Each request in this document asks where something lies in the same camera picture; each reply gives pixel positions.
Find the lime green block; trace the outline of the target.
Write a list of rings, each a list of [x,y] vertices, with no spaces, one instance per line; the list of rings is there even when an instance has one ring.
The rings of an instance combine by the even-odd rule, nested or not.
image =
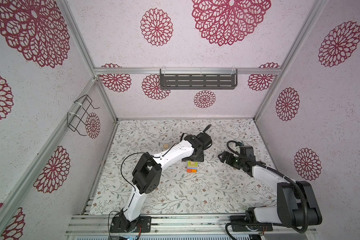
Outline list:
[[[198,168],[198,162],[188,161],[187,168],[188,168],[188,169],[197,169],[197,168]]]

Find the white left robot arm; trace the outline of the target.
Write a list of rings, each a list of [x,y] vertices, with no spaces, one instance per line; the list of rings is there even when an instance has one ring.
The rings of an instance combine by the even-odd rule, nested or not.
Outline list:
[[[142,153],[132,175],[132,192],[128,203],[120,216],[128,222],[135,221],[148,194],[160,184],[162,172],[169,166],[182,161],[203,162],[204,151],[213,144],[212,138],[205,132],[187,135],[179,143],[158,154]]]

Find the grey slotted wall shelf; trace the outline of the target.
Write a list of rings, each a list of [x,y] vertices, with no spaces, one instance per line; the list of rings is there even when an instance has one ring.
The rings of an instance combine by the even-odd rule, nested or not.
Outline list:
[[[167,74],[160,69],[162,90],[234,90],[238,85],[238,74]]]

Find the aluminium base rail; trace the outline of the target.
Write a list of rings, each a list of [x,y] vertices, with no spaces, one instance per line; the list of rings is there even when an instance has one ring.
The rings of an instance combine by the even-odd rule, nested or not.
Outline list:
[[[76,215],[64,234],[65,240],[318,240],[317,230],[310,227],[299,234],[292,229],[269,226],[251,231],[232,225],[232,214],[141,215],[132,232],[117,228],[113,215]]]

